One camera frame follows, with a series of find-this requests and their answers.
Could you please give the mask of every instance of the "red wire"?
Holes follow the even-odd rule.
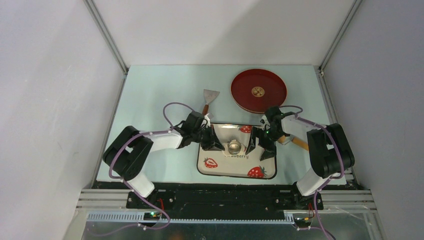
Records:
[[[313,211],[314,208],[312,207],[311,203],[309,203],[308,208],[309,208],[309,216],[311,215],[311,210],[312,210],[312,216],[310,218],[315,217],[315,211]]]
[[[162,198],[159,198],[158,201],[160,202],[160,208],[164,210],[164,201],[162,200]]]

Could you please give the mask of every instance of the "spatula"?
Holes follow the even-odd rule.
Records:
[[[208,113],[209,104],[211,104],[212,101],[218,97],[218,94],[220,94],[219,91],[203,89],[203,95],[204,95],[204,100],[206,101],[206,104],[204,105],[204,108],[201,114],[206,115]]]

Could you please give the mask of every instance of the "strawberry print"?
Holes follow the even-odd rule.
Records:
[[[204,165],[209,169],[218,167],[218,163],[212,158],[206,157],[203,162],[204,162]]]
[[[265,167],[255,166],[248,173],[247,176],[251,178],[263,179],[266,176]]]
[[[244,126],[239,127],[238,130],[240,130],[240,132],[242,132],[242,133],[250,134],[252,132],[252,126],[244,125]]]

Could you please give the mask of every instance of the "red plate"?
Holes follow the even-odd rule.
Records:
[[[263,114],[269,107],[284,103],[287,88],[275,73],[264,69],[249,69],[234,78],[231,95],[242,109]]]

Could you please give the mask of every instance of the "wooden handle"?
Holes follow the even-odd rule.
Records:
[[[309,146],[307,142],[304,142],[302,140],[300,140],[297,137],[294,137],[293,140],[291,140],[294,144],[296,144],[297,146],[305,149],[306,151],[309,151]]]
[[[286,140],[286,136],[282,136],[282,137],[280,137],[278,139],[278,142],[280,144],[282,144],[282,143],[284,143],[285,140]],[[296,144],[297,146],[305,149],[306,151],[309,151],[309,146],[308,146],[308,143],[307,142],[304,142],[304,141],[300,140],[297,137],[294,137],[293,140],[291,140],[291,142],[294,143],[294,144]]]
[[[206,105],[203,107],[203,111],[201,111],[201,114],[202,114],[202,115],[206,115],[206,114],[208,113],[208,110],[209,110],[209,105],[208,105],[208,104],[206,104]]]

